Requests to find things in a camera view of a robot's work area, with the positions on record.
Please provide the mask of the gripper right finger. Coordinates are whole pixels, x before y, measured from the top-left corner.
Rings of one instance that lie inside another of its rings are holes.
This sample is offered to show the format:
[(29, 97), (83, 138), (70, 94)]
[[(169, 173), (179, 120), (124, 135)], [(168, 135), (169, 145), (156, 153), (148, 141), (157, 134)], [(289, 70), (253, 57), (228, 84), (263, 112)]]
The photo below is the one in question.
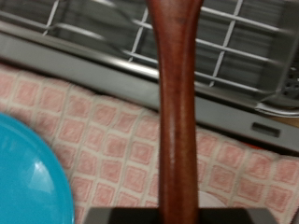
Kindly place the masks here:
[(265, 208), (200, 208), (199, 224), (278, 224)]

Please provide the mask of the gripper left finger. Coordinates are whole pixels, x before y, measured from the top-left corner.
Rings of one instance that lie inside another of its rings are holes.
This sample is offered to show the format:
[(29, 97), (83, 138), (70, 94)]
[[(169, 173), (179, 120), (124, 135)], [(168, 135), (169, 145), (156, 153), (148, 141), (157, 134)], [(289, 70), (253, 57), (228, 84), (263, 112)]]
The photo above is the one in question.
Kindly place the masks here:
[(83, 224), (158, 224), (158, 211), (156, 208), (94, 207)]

